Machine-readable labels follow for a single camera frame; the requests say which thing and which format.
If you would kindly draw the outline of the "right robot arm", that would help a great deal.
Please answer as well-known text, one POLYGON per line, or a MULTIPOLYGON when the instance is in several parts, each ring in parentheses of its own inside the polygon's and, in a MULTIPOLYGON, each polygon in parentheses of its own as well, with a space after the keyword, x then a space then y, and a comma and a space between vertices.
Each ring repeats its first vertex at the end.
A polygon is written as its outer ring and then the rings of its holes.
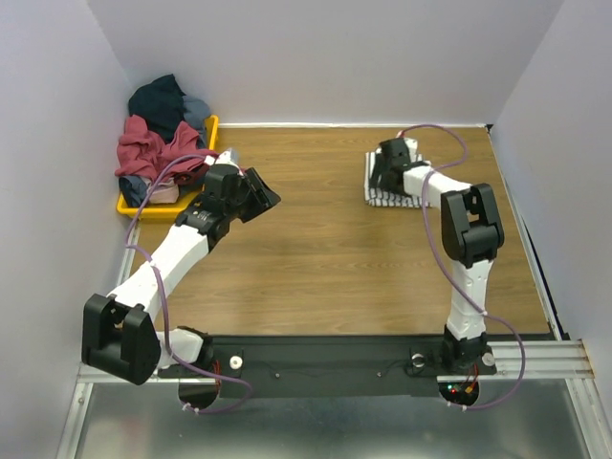
POLYGON ((440 362, 461 373, 487 353, 486 291, 505 235, 492 187, 434 170, 417 146, 415 140, 394 138, 368 153, 364 197, 373 207, 440 210, 442 246, 452 267, 440 362))

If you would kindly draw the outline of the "black white striped tank top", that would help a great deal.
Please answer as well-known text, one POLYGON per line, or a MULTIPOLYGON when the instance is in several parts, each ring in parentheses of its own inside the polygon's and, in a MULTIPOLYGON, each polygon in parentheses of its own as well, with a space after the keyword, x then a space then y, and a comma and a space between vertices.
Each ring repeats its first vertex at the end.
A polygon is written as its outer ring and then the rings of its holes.
POLYGON ((376 208, 420 208, 422 199, 404 191, 404 167, 392 167, 377 147, 365 154, 364 200, 376 208))

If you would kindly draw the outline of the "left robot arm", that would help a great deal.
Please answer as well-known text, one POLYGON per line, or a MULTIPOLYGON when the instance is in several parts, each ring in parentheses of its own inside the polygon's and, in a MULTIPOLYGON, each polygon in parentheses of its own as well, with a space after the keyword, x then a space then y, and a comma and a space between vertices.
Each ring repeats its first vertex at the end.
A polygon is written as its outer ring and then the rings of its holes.
POLYGON ((86 301, 82 362, 136 385, 172 364, 193 377, 207 375, 213 355, 204 335, 186 328, 158 332, 155 319, 169 318, 168 296, 234 220, 247 223, 280 201, 254 168, 212 166, 203 190, 177 215, 161 245, 111 293, 86 301))

